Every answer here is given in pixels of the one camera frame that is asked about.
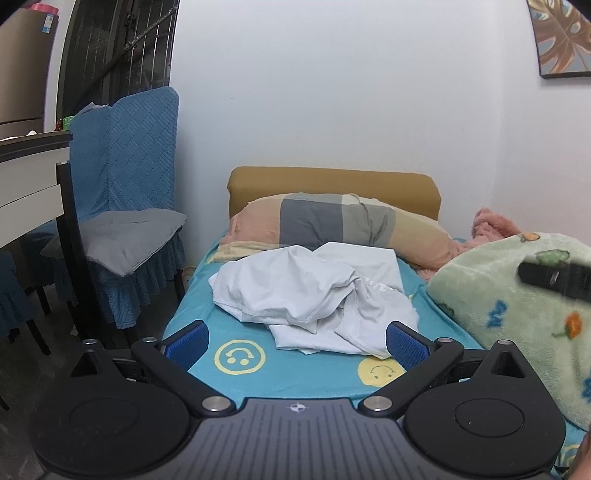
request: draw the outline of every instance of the pink fluffy blanket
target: pink fluffy blanket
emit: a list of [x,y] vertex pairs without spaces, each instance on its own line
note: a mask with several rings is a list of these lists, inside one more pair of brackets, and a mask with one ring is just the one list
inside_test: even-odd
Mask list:
[[[459,254],[478,247],[478,245],[509,238],[519,233],[521,233],[521,230],[517,228],[513,221],[500,213],[493,212],[490,208],[482,208],[476,213],[472,223],[472,239],[465,243],[451,241],[452,258],[456,258]],[[431,277],[436,272],[437,270],[417,270],[421,278],[427,281],[431,280]]]

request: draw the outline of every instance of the blue gripper pad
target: blue gripper pad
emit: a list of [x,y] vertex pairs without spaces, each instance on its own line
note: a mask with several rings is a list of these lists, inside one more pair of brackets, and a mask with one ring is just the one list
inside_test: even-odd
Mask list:
[[203,356],[208,346],[209,330],[201,320],[191,322],[160,342],[164,356],[185,371]]
[[429,348],[391,323],[386,330],[386,348],[392,357],[410,370],[429,356]]

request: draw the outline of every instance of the logo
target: logo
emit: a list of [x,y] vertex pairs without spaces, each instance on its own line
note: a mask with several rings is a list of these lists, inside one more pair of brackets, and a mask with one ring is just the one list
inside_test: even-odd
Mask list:
[[308,407],[306,407],[305,405],[302,405],[301,403],[294,403],[293,405],[289,406],[289,409],[291,411],[294,411],[295,413],[297,413],[298,415],[300,413],[302,413],[305,409],[307,409]]
[[256,372],[265,363],[265,351],[251,340],[230,340],[217,349],[213,362],[228,375]]

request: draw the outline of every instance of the green blanket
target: green blanket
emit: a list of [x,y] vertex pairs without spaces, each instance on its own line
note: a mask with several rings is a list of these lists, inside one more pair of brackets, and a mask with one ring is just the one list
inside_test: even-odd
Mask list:
[[557,233],[524,233],[450,261],[427,286],[431,298],[483,347],[513,340],[560,410],[587,430],[591,421],[591,304],[521,284],[525,259],[591,265],[591,248]]

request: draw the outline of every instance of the gray seat cushion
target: gray seat cushion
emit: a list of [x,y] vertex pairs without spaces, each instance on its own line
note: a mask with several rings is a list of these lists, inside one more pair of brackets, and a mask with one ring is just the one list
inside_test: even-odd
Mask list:
[[[182,213],[160,208],[108,211],[82,223],[80,235],[88,260],[124,277],[160,250],[186,220]],[[59,237],[41,254],[63,258]]]

